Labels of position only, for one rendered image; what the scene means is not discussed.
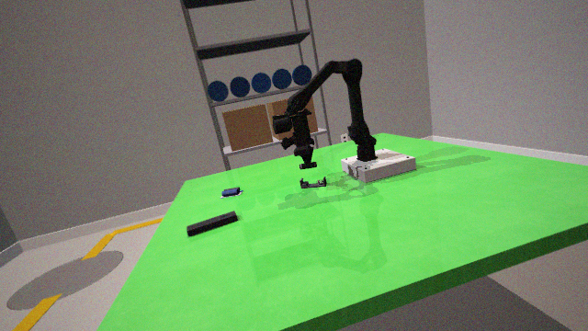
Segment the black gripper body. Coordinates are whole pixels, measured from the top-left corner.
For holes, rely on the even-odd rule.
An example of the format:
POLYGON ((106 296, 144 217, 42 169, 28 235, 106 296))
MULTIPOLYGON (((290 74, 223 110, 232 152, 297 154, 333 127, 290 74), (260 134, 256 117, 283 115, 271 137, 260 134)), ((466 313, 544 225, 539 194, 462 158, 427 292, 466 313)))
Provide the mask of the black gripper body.
POLYGON ((311 146, 310 144, 314 145, 314 140, 310 136, 310 129, 309 127, 302 130, 294 130, 294 136, 298 143, 296 143, 296 148, 294 150, 294 156, 311 154, 311 146))

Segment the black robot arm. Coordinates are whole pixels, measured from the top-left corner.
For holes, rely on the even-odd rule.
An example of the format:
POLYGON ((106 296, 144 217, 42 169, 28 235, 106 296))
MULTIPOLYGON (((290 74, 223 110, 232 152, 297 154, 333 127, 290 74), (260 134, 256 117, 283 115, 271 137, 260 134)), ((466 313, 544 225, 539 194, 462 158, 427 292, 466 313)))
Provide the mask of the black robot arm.
POLYGON ((305 107, 309 103, 313 93, 331 74, 342 74, 347 85, 352 118, 351 126, 348 126, 347 129, 348 136, 357 144, 356 160, 367 162, 378 158, 375 156, 374 147, 377 140, 370 135, 368 126, 364 121, 359 85, 362 76, 362 63, 357 59, 347 62, 331 61, 326 63, 307 85, 288 99, 288 107, 285 113, 272 117, 275 134, 290 131, 292 129, 292 123, 294 130, 302 130, 309 127, 307 115, 311 115, 311 112, 305 107), (303 111, 298 112, 301 110, 303 111), (293 116, 295 114, 296 116, 293 116))

